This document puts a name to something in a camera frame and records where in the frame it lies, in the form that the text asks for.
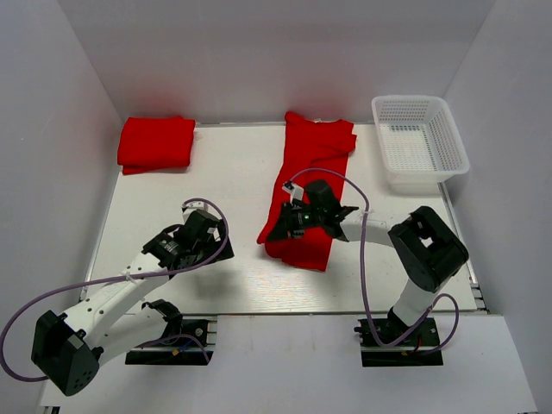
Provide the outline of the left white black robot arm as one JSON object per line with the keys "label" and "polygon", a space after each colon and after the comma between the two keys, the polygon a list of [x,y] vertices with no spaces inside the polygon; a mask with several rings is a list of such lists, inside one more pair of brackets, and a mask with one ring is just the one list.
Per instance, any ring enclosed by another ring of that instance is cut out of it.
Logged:
{"label": "left white black robot arm", "polygon": [[164,299],[146,296],[178,273],[234,256],[224,219],[199,207],[148,241],[122,273],[79,304],[37,321],[32,362],[67,397],[83,391],[101,366],[132,348],[203,350],[207,322],[186,320]]}

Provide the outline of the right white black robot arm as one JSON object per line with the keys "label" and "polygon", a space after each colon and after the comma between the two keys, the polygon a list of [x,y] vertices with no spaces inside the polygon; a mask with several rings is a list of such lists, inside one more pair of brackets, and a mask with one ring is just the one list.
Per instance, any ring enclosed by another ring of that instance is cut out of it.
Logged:
{"label": "right white black robot arm", "polygon": [[283,184],[289,199],[280,207],[267,242],[299,240],[309,229],[320,229],[332,240],[368,243],[393,248],[408,280],[396,304],[388,311],[386,325],[377,331],[368,321],[381,347],[407,344],[418,337],[421,323],[435,306],[442,287],[467,262],[469,254],[449,226],[429,206],[421,206],[403,222],[389,225],[373,220],[369,211],[344,206],[323,179],[302,187]]}

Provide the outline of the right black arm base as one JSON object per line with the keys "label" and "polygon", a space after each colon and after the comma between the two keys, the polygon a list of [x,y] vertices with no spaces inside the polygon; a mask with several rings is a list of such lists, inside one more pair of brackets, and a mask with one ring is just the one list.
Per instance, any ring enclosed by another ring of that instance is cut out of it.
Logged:
{"label": "right black arm base", "polygon": [[426,318],[412,333],[394,347],[387,344],[396,340],[400,332],[385,318],[373,320],[379,339],[386,344],[381,347],[374,339],[368,320],[359,319],[354,332],[360,340],[361,365],[363,367],[440,367],[442,351],[434,351],[441,344],[436,322]]}

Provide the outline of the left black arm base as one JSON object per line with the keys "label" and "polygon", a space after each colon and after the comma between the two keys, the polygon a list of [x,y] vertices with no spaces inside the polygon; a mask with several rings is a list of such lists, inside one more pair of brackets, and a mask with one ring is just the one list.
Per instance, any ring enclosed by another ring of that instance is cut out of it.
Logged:
{"label": "left black arm base", "polygon": [[126,353],[127,366],[206,367],[216,346],[216,317],[184,317],[163,342]]}

